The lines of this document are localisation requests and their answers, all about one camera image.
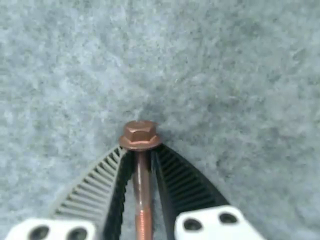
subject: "carpet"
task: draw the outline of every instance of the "carpet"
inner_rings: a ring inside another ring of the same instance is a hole
[[[267,239],[319,239],[319,1],[2,0],[0,16],[0,238],[146,119]]]

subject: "bolt head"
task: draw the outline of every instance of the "bolt head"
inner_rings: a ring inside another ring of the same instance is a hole
[[[124,126],[119,144],[126,149],[137,151],[154,148],[161,143],[156,126],[153,121],[130,121]]]

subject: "screw hole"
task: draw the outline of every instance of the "screw hole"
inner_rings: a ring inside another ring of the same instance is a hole
[[[85,240],[87,238],[87,230],[82,227],[72,230],[67,237],[67,240]]]
[[[42,240],[48,236],[49,227],[41,225],[32,230],[29,234],[29,240]]]
[[[219,218],[224,224],[234,224],[238,221],[237,218],[230,213],[222,213],[220,214]]]
[[[187,220],[185,220],[183,226],[186,230],[190,231],[198,231],[202,229],[202,224],[198,220],[193,218],[188,218]]]

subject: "screw thread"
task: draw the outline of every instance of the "screw thread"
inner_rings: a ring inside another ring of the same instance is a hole
[[[135,216],[135,229],[137,240],[152,240],[152,213],[150,208],[141,210]]]

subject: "hex bolt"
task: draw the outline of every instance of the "hex bolt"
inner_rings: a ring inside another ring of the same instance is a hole
[[[137,240],[153,238],[148,150],[161,144],[156,125],[146,120],[130,121],[124,126],[124,134],[119,138],[121,147],[134,151],[133,190]]]

